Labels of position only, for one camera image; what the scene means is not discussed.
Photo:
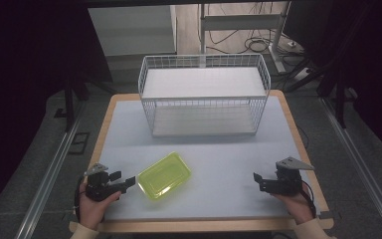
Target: wooden table edge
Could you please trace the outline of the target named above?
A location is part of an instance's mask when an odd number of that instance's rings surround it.
[[[289,106],[283,92],[271,90],[270,96],[278,97],[282,109],[284,111],[287,124],[296,144],[301,160],[309,163],[308,154],[304,148],[296,124],[291,115]],[[108,128],[113,116],[116,103],[119,101],[139,101],[139,94],[114,95],[107,107],[106,115],[98,134],[95,149],[89,168],[98,162]],[[308,171],[307,176],[311,182],[311,188],[314,193],[315,200],[319,205],[319,211],[328,211],[327,203],[324,199],[321,188],[313,171]],[[330,229],[334,225],[332,218],[319,219],[323,229]],[[145,232],[215,232],[215,231],[273,231],[273,230],[291,230],[294,226],[293,219],[231,219],[231,220],[182,220],[182,221],[108,221],[101,223],[98,231],[107,233],[145,233]],[[70,222],[70,230],[75,231],[76,222]]]

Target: gray floor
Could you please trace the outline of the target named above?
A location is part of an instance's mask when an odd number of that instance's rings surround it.
[[[269,55],[265,55],[265,59],[271,74],[275,75],[272,59]],[[136,93],[139,64],[137,66],[135,63],[139,59],[108,60],[114,79],[109,85],[121,93]],[[125,65],[122,61],[129,61],[131,64],[123,67]],[[273,78],[273,87],[280,89],[282,85],[279,83],[282,83],[281,79]],[[312,82],[288,93],[286,99],[300,129],[309,158],[316,168],[325,199],[334,215],[335,225],[327,232],[337,238],[382,238],[382,217],[315,93],[317,84],[318,82]],[[90,134],[86,150],[83,154],[69,153],[66,156],[32,238],[69,238],[72,234],[68,225],[74,219],[72,207],[77,179],[89,165],[110,99],[107,92],[93,85],[88,87],[91,98],[86,102],[77,130]],[[41,128],[0,195],[0,238],[13,238],[19,230],[39,183],[64,137],[65,119],[54,118],[57,109],[64,107],[62,93],[48,100],[47,114]],[[345,105],[345,120],[347,131],[382,189],[382,142],[359,118],[351,103]],[[70,152],[79,150],[78,145],[70,147]],[[132,237],[133,235],[99,235],[99,238]]]

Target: electrical outlet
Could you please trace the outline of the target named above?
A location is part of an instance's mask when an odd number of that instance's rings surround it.
[[[294,41],[288,42],[287,44],[288,44],[291,48],[296,47],[296,42],[294,42]]]

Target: dark curtain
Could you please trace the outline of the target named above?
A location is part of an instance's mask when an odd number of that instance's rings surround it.
[[[0,1],[0,192],[41,125],[48,97],[64,88],[63,77],[78,80],[79,73],[111,81],[85,6]]]
[[[345,81],[358,99],[355,109],[382,140],[382,1],[376,1],[345,61]]]

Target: floor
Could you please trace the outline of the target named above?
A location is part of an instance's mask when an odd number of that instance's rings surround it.
[[[250,13],[255,9],[253,7],[260,9],[261,5],[253,3],[237,7],[237,5],[213,4],[210,11],[217,11],[218,14],[223,14],[225,11],[227,14],[231,14],[228,12],[230,9],[239,9],[244,13]],[[262,11],[270,12],[270,7],[270,4],[266,4]],[[280,9],[281,6],[275,5],[272,12],[278,12]],[[197,11],[198,8],[195,5],[177,7],[178,54],[198,54],[199,52]],[[237,53],[245,50],[245,48],[243,49],[244,42],[252,34],[251,31],[240,31],[216,45],[209,44],[211,41],[209,35],[206,42],[208,46],[224,52]],[[260,33],[257,31],[255,34],[261,34],[269,39],[269,31]],[[214,42],[227,36],[228,33],[212,33]],[[300,47],[287,48],[287,41],[288,39],[282,38],[281,47],[284,50],[297,53],[301,50]],[[208,49],[207,52],[215,53],[217,50]],[[263,54],[272,74],[272,88],[280,90],[284,84],[292,84],[292,80],[277,75],[268,52],[265,51]],[[136,93],[140,58],[111,57],[107,60],[113,76],[113,83],[108,85],[121,93]],[[292,55],[287,58],[286,68],[290,71],[298,61],[300,61],[300,57]],[[316,168],[316,175],[327,204],[333,213],[334,227],[327,230],[327,233],[337,238],[382,238],[382,216],[357,170],[356,163],[333,126],[322,99],[316,95],[317,85],[318,81],[314,81],[297,91],[286,93],[286,100],[309,158]],[[79,112],[81,120],[77,132],[89,136],[84,152],[82,152],[81,144],[72,144],[67,149],[67,156],[62,161],[60,173],[55,179],[55,186],[48,185],[51,189],[49,199],[43,202],[43,212],[39,213],[37,224],[33,225],[31,234],[20,238],[69,238],[72,234],[68,229],[69,222],[75,220],[72,215],[72,195],[78,175],[81,175],[88,167],[99,127],[110,99],[110,94],[102,89],[94,85],[88,85],[88,88],[91,98],[84,103],[76,102],[76,106],[84,106],[83,110]],[[326,99],[329,103],[332,103],[332,100],[333,95]],[[60,142],[66,136],[65,119],[55,118],[55,112],[64,107],[62,93],[49,98],[47,115],[33,143],[0,195],[0,238],[13,238],[17,235],[35,193],[40,189],[40,182],[48,167],[52,166],[50,163],[60,147]],[[349,133],[357,147],[357,152],[382,190],[382,142],[359,118],[351,103],[345,104],[345,121],[347,123],[346,132]],[[140,236],[100,234],[98,238],[142,238],[145,236],[154,237],[145,234]],[[228,236],[230,238],[249,238],[249,235],[244,234],[228,234]]]

